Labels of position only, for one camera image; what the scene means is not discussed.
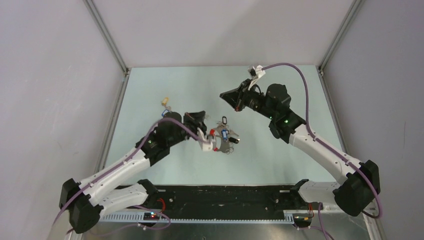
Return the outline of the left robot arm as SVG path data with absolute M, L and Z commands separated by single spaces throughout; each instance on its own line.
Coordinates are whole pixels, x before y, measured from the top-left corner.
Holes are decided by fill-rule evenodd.
M 125 188 L 120 184 L 149 169 L 170 154 L 171 147 L 190 138 L 202 151 L 212 151 L 214 137 L 207 134 L 206 112 L 167 112 L 156 121 L 121 159 L 99 172 L 76 181 L 63 183 L 59 200 L 60 213 L 69 213 L 71 230 L 82 234 L 93 228 L 105 215 L 128 207 L 153 208 L 158 189 L 147 179 Z

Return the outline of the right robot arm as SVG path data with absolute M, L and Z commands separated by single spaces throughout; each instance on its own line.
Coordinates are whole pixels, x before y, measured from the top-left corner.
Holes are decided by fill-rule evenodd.
M 299 181 L 290 195 L 291 204 L 297 209 L 303 209 L 309 203 L 336 205 L 353 217 L 365 213 L 366 207 L 381 191 L 378 166 L 372 160 L 362 162 L 321 139 L 302 117 L 291 110 L 291 96 L 285 85 L 273 83 L 261 93 L 249 88 L 250 83 L 251 80 L 246 79 L 239 87 L 222 92 L 219 97 L 236 112 L 248 107 L 270 119 L 268 127 L 276 139 L 310 156 L 335 180 Z

